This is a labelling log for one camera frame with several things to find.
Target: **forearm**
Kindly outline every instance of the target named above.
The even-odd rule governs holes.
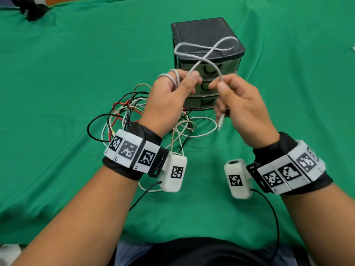
[[[103,166],[13,266],[106,266],[137,184]]]
[[[319,266],[354,264],[355,201],[335,184],[282,200]]]

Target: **fingernail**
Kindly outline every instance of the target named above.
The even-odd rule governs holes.
[[[225,88],[228,88],[228,85],[225,84],[224,82],[219,82],[219,83],[217,84],[217,89],[223,90],[223,89],[225,89]]]
[[[193,80],[198,80],[198,78],[200,77],[200,73],[198,71],[193,71],[190,75],[189,75]]]

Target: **green tablecloth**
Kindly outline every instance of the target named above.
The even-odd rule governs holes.
[[[173,67],[170,24],[179,21],[224,17],[246,47],[239,73],[258,86],[277,129],[307,142],[355,197],[354,7],[355,0],[85,0],[36,22],[0,9],[0,242],[31,241],[101,166],[104,148],[86,134],[88,122]],[[103,123],[92,126],[97,136]],[[197,132],[211,127],[201,121]],[[147,194],[124,236],[210,236],[251,248],[275,240],[263,198],[229,192],[224,163],[253,160],[230,120],[191,139],[185,153],[181,190]],[[282,241],[301,244],[280,197],[267,196]]]

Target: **person's right hand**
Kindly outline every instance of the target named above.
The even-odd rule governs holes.
[[[277,142],[280,134],[273,126],[258,89],[236,74],[216,78],[209,89],[217,89],[216,121],[229,108],[234,128],[250,147],[261,148]]]

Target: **person's left hand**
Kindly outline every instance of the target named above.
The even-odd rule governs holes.
[[[187,71],[177,69],[180,85],[175,91],[169,78],[163,76],[154,82],[148,96],[143,115],[139,124],[147,127],[161,138],[166,135],[179,121],[186,97],[195,93],[195,85],[202,83],[198,71],[187,76]],[[174,72],[168,73],[176,81]]]

